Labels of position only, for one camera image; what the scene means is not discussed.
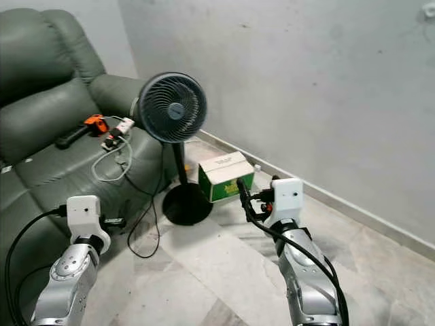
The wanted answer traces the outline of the green and white cardboard box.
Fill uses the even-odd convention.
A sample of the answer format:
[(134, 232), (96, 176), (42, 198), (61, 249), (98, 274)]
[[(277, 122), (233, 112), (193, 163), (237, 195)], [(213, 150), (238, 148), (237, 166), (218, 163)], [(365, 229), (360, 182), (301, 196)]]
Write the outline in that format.
[(209, 202), (239, 195), (237, 180), (251, 189), (255, 168), (239, 151), (215, 156), (198, 163), (198, 184)]

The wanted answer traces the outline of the white and red device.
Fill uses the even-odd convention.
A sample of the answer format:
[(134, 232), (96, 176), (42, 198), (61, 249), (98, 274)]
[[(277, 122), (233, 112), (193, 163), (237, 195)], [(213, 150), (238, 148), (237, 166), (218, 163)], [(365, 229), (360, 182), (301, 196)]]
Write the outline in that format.
[(118, 124), (106, 134), (105, 140), (103, 140), (101, 145), (103, 149), (107, 151), (117, 149), (122, 142), (122, 137), (126, 136), (134, 124), (135, 121), (131, 118), (119, 118)]

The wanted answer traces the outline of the orange and black tool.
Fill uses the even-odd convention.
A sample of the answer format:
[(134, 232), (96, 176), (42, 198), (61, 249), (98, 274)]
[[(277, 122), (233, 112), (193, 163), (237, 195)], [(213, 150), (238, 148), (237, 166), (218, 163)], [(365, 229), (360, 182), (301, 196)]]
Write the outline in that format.
[(105, 117), (101, 114), (94, 114), (86, 118), (77, 127), (72, 128), (68, 133), (63, 134), (55, 140), (55, 146), (59, 149), (68, 149), (72, 143), (81, 139), (85, 134), (90, 134), (92, 137), (98, 137), (100, 134), (105, 134), (109, 131), (109, 125), (105, 122)]

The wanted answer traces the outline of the black standing fan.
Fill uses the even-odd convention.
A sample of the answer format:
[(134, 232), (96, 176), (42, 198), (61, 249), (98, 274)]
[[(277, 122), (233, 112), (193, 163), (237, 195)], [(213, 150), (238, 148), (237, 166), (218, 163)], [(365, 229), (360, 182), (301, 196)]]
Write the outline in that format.
[(205, 123), (205, 91), (187, 74), (157, 74), (140, 90), (135, 113), (153, 139), (168, 144), (172, 149), (178, 184), (169, 190), (162, 203), (165, 217), (171, 223), (184, 226), (204, 221), (213, 204), (199, 185), (187, 177), (184, 143)]

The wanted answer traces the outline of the dark green leather sofa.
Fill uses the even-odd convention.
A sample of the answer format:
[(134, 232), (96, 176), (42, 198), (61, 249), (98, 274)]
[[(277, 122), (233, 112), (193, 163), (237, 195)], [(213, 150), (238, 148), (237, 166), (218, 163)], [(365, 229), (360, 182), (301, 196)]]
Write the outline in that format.
[[(111, 126), (133, 114), (142, 79), (109, 74), (81, 24), (66, 10), (18, 8), (0, 13), (1, 269), (24, 283), (20, 300), (32, 310), (41, 267), (69, 245), (67, 221), (50, 215), (68, 198), (95, 195), (105, 217), (126, 226), (111, 235), (109, 261), (127, 241), (154, 233), (154, 195), (177, 178), (172, 154), (140, 124), (130, 146), (108, 155), (99, 137), (59, 149), (55, 140), (101, 114)], [(12, 326), (1, 289), (1, 326)]]

